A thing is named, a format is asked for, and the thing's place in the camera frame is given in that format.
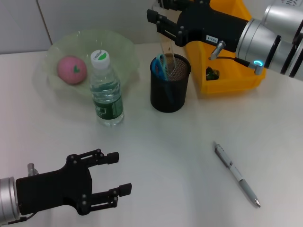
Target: pink fruit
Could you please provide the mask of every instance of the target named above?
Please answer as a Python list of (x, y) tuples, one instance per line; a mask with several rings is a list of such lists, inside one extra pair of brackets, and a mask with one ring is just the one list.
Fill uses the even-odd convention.
[(75, 56), (62, 58), (57, 65), (58, 76), (67, 84), (78, 84), (87, 77), (86, 64)]

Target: white table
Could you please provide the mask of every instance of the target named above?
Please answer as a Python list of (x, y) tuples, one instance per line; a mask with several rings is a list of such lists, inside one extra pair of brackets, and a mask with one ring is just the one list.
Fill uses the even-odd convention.
[[(25, 227), (302, 226), (303, 82), (268, 72), (240, 96), (200, 98), (190, 77), (185, 105), (150, 104), (150, 62), (158, 44), (137, 45), (139, 73), (123, 91), (125, 120), (98, 125), (93, 105), (55, 94), (35, 70), (45, 52), (0, 55), (0, 178), (61, 168), (69, 154), (118, 151), (118, 164), (90, 169), (93, 192), (132, 183), (118, 207), (79, 216), (42, 211)], [(184, 54), (180, 48), (176, 53)], [(219, 142), (261, 203), (255, 208), (212, 149)]]

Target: robotic arm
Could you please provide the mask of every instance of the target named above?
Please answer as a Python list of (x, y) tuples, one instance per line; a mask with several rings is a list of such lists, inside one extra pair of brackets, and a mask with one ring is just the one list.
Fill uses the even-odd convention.
[(253, 18), (247, 21), (213, 10), (210, 0), (159, 2), (165, 9), (182, 11), (174, 23), (156, 11), (147, 10), (147, 19), (157, 25), (157, 32), (177, 46), (202, 41), (215, 46), (210, 60), (225, 49), (235, 53), (234, 61), (254, 69), (257, 75), (264, 67), (303, 80), (301, 7), (274, 3), (267, 8), (262, 21)]
[(20, 217), (20, 214), (35, 214), (62, 205), (74, 207), (80, 215), (116, 207), (118, 197), (131, 193), (131, 183), (92, 194), (89, 168), (118, 161), (118, 152), (105, 156), (97, 149), (81, 155), (69, 155), (65, 166), (57, 171), (38, 174), (34, 164), (28, 164), (28, 177), (16, 182), (13, 177), (0, 179), (0, 225), (29, 219)]

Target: plastic water bottle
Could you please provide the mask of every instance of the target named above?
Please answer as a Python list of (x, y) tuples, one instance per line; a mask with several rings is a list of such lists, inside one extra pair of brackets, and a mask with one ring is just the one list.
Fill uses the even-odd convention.
[(106, 126), (116, 125), (124, 117), (120, 80), (111, 67), (108, 52), (94, 51), (90, 59), (93, 65), (90, 91), (98, 121)]

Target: silver pen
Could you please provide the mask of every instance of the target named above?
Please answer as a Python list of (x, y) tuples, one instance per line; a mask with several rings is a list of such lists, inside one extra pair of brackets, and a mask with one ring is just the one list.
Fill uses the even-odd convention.
[(236, 177), (237, 181), (239, 182), (241, 188), (244, 190), (244, 192), (247, 194), (250, 201), (254, 204), (256, 204), (258, 207), (261, 207), (257, 196), (252, 191), (250, 186), (247, 184), (246, 180), (243, 178), (243, 176), (240, 174), (238, 169), (235, 167), (234, 163), (232, 163), (232, 160), (228, 157), (228, 155), (225, 153), (223, 148), (220, 146), (220, 144), (215, 144), (214, 148), (215, 153), (218, 155), (218, 157), (221, 159), (221, 161), (224, 163), (224, 165), (229, 168), (229, 170), (232, 172), (232, 174)]

